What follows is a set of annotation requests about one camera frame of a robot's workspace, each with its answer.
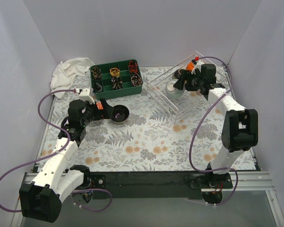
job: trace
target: floral tablecloth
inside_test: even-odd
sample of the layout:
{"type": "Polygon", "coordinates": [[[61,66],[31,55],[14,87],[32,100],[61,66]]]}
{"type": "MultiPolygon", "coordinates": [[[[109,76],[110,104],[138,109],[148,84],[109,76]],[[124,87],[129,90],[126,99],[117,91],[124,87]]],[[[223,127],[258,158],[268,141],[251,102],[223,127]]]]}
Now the floral tablecloth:
{"type": "MultiPolygon", "coordinates": [[[[143,80],[154,79],[168,68],[143,68],[143,80]]],[[[72,86],[90,87],[90,74],[76,77],[72,86]]],[[[54,103],[51,122],[61,124],[67,115],[69,102],[78,99],[74,93],[66,93],[54,103]]],[[[74,164],[86,165],[91,171],[177,171],[192,170],[188,150],[192,134],[209,108],[210,103],[201,99],[183,119],[174,124],[156,100],[147,95],[146,83],[139,95],[109,99],[110,105],[122,104],[128,107],[128,121],[116,125],[110,120],[92,122],[78,152],[73,155],[67,167],[74,164]]],[[[192,160],[199,169],[205,169],[221,148],[221,131],[224,117],[214,109],[201,126],[193,148],[192,160]]],[[[50,126],[43,150],[44,157],[55,146],[59,130],[50,126]]],[[[39,168],[46,160],[39,163],[39,168]]],[[[244,152],[234,163],[238,170],[255,169],[251,152],[244,152]]]]}

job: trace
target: wire rack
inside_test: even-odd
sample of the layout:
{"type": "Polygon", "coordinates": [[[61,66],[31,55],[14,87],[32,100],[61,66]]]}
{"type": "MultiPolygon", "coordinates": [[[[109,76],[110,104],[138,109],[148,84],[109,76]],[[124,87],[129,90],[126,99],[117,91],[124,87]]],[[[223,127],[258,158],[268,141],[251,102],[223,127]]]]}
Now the wire rack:
{"type": "MultiPolygon", "coordinates": [[[[186,65],[189,64],[191,60],[194,59],[195,57],[203,57],[203,55],[196,51],[194,54],[185,58],[177,65],[173,66],[172,68],[170,68],[163,74],[159,75],[155,79],[151,81],[146,80],[148,95],[154,98],[163,107],[163,109],[165,109],[165,111],[169,113],[171,117],[170,120],[173,123],[176,123],[176,121],[179,118],[183,118],[183,116],[190,109],[192,109],[200,99],[203,98],[202,95],[197,91],[196,92],[185,91],[180,99],[173,100],[168,98],[165,91],[165,86],[170,80],[173,79],[174,72],[179,69],[185,69],[186,65]]],[[[209,59],[202,59],[202,60],[206,63],[214,64],[209,59]]],[[[227,84],[227,73],[224,71],[223,67],[216,65],[216,77],[217,77],[217,83],[227,84]]]]}

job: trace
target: gray floor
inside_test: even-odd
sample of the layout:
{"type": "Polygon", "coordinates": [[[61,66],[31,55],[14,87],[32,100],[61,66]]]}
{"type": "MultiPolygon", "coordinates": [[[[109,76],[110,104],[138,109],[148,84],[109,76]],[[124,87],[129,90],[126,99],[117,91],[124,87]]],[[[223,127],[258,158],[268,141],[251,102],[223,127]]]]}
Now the gray floor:
{"type": "MultiPolygon", "coordinates": [[[[105,201],[91,201],[100,208],[105,201]]],[[[276,226],[265,192],[236,192],[226,204],[213,208],[185,199],[115,199],[100,213],[74,206],[70,197],[63,203],[60,216],[46,223],[24,218],[21,227],[274,227],[276,226]]]]}

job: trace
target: gray leaf pattern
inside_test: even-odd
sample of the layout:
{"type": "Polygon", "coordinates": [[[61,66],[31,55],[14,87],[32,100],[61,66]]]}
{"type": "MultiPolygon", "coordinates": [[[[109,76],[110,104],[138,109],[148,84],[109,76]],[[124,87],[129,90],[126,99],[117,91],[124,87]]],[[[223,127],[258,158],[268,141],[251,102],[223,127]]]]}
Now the gray leaf pattern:
{"type": "MultiPolygon", "coordinates": [[[[154,79],[169,67],[141,67],[143,81],[154,79]]],[[[84,77],[76,77],[72,88],[90,87],[89,71],[84,77]]],[[[191,170],[188,161],[190,140],[193,132],[210,103],[200,98],[197,104],[176,124],[169,114],[147,93],[144,83],[139,95],[107,100],[108,104],[125,105],[130,115],[124,124],[116,125],[110,120],[95,121],[86,127],[87,134],[68,166],[86,165],[91,171],[180,171],[191,170]]],[[[78,99],[74,93],[65,93],[54,103],[51,122],[57,125],[67,116],[69,102],[78,99]]],[[[221,148],[221,131],[224,117],[212,110],[198,132],[192,160],[199,169],[205,169],[221,148]]],[[[53,150],[59,130],[50,126],[40,157],[53,150]]],[[[39,168],[46,160],[39,162],[39,168]]],[[[238,170],[255,169],[250,152],[244,152],[235,164],[238,170]]]]}

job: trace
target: cable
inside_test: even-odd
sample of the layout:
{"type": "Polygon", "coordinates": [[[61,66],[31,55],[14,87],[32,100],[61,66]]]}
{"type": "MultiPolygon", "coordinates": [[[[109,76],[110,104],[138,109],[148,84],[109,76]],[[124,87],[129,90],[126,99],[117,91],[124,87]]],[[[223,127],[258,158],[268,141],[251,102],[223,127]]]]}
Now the cable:
{"type": "MultiPolygon", "coordinates": [[[[227,65],[224,61],[222,61],[222,60],[219,59],[219,58],[212,57],[212,56],[200,57],[200,58],[198,58],[198,59],[204,59],[204,58],[213,58],[213,59],[216,59],[216,60],[222,62],[222,63],[224,64],[224,66],[226,67],[226,70],[227,70],[227,73],[228,73],[229,77],[231,78],[231,71],[230,71],[230,69],[228,68],[228,65],[227,65]]],[[[192,150],[193,150],[193,145],[194,145],[194,141],[195,141],[196,135],[197,135],[197,133],[198,133],[198,131],[199,131],[199,129],[200,129],[200,127],[201,127],[203,121],[204,121],[205,118],[208,116],[208,114],[210,113],[210,111],[211,111],[229,92],[231,92],[231,90],[232,90],[232,88],[230,87],[230,89],[229,89],[228,91],[226,91],[223,95],[221,95],[221,97],[219,97],[218,100],[217,100],[214,104],[212,104],[212,106],[209,107],[209,109],[206,111],[206,113],[204,114],[204,116],[203,116],[202,119],[200,120],[200,122],[199,122],[197,128],[195,129],[195,132],[194,132],[194,134],[193,134],[193,137],[192,137],[191,143],[190,143],[190,147],[189,147],[189,155],[188,155],[188,157],[189,157],[189,163],[190,163],[191,167],[192,167],[195,171],[198,171],[198,172],[200,172],[200,173],[211,173],[211,172],[214,172],[214,171],[226,170],[226,169],[227,169],[227,170],[231,170],[231,171],[234,171],[234,172],[235,172],[235,175],[236,175],[236,183],[235,183],[235,186],[233,187],[233,190],[232,190],[231,194],[230,194],[224,201],[222,201],[222,202],[220,202],[220,203],[217,203],[216,205],[223,205],[224,203],[226,203],[228,200],[231,199],[231,197],[232,197],[233,194],[235,193],[235,191],[236,191],[236,189],[237,189],[237,186],[238,186],[238,182],[239,182],[238,173],[237,173],[237,171],[236,171],[235,169],[233,169],[233,168],[227,168],[227,167],[217,168],[217,169],[210,169],[210,170],[197,169],[197,168],[194,166],[194,164],[193,164],[193,161],[192,161],[192,159],[191,159],[191,155],[192,155],[192,150]]]]}
{"type": "Polygon", "coordinates": [[[90,191],[100,191],[100,192],[105,192],[105,193],[107,193],[107,194],[109,195],[109,197],[110,197],[109,203],[108,203],[104,208],[102,208],[102,209],[100,209],[100,210],[94,210],[94,209],[92,209],[92,208],[90,208],[90,207],[88,207],[88,206],[85,206],[85,205],[82,205],[82,204],[80,204],[80,203],[74,202],[74,200],[73,200],[73,198],[72,198],[72,201],[74,202],[74,204],[78,205],[79,207],[83,207],[83,208],[85,208],[85,209],[87,209],[87,210],[90,210],[90,211],[92,211],[92,212],[101,212],[101,211],[106,210],[106,209],[110,206],[110,204],[112,203],[112,201],[113,201],[113,196],[112,196],[112,194],[111,194],[108,190],[100,189],[100,188],[85,189],[85,190],[75,190],[75,191],[72,192],[72,194],[84,193],[84,192],[90,192],[90,191]]]}
{"type": "MultiPolygon", "coordinates": [[[[52,94],[55,94],[55,93],[57,93],[57,92],[66,92],[66,91],[75,92],[76,90],[74,89],[74,90],[58,90],[58,91],[53,91],[53,92],[47,94],[46,96],[44,96],[44,97],[40,100],[39,105],[38,105],[38,114],[39,114],[39,116],[41,117],[41,119],[42,119],[43,121],[45,121],[47,124],[49,124],[49,125],[51,125],[51,126],[57,128],[57,129],[59,129],[59,130],[62,130],[62,131],[65,132],[66,135],[67,135],[67,142],[66,142],[66,144],[65,144],[63,147],[61,147],[61,148],[58,150],[58,152],[62,151],[64,148],[67,147],[67,145],[69,144],[69,142],[70,142],[70,140],[71,140],[71,136],[70,136],[70,134],[69,134],[66,130],[64,130],[63,128],[60,128],[59,126],[54,125],[54,124],[50,123],[48,120],[46,120],[46,119],[41,115],[40,106],[41,106],[42,102],[43,102],[48,96],[50,96],[50,95],[52,95],[52,94]]],[[[30,165],[30,164],[33,164],[33,163],[36,163],[36,162],[41,161],[41,160],[44,160],[44,159],[47,159],[47,158],[49,158],[49,157],[55,156],[56,154],[57,154],[57,153],[54,152],[53,154],[50,154],[50,155],[48,155],[48,156],[45,156],[45,157],[42,157],[42,158],[39,158],[39,159],[30,161],[30,162],[26,162],[26,163],[21,164],[21,165],[18,165],[18,166],[16,166],[16,167],[10,169],[10,170],[7,171],[6,173],[4,173],[4,174],[0,177],[0,181],[1,181],[7,174],[13,172],[13,171],[16,170],[16,169],[19,169],[19,168],[21,168],[21,167],[24,167],[24,166],[27,166],[27,165],[30,165]]],[[[2,206],[1,204],[0,204],[0,208],[1,208],[2,210],[5,210],[5,211],[7,211],[7,212],[12,212],[12,213],[21,212],[21,210],[11,210],[11,209],[8,209],[8,208],[2,206]]]]}

